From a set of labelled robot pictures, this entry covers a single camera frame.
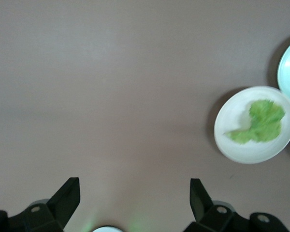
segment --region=tabletop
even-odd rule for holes
[[[240,164],[218,111],[278,88],[290,0],[0,0],[0,209],[13,216],[80,178],[66,232],[181,232],[191,178],[290,230],[290,144]]]

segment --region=lettuce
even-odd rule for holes
[[[283,108],[270,100],[258,100],[252,103],[249,116],[251,126],[247,130],[229,131],[226,135],[239,144],[250,140],[255,142],[268,142],[281,133],[281,119],[285,112]]]

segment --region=green lettuce leaf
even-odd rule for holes
[[[250,140],[255,142],[268,142],[281,133],[281,119],[285,112],[283,108],[270,100],[258,100],[252,103],[249,116],[251,126],[247,130],[229,131],[226,135],[239,144]]]

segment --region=gray table surface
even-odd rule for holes
[[[277,87],[290,0],[0,0],[0,209],[80,177],[67,232],[181,232],[190,178],[290,229],[290,145],[253,165],[216,147],[239,89]]]

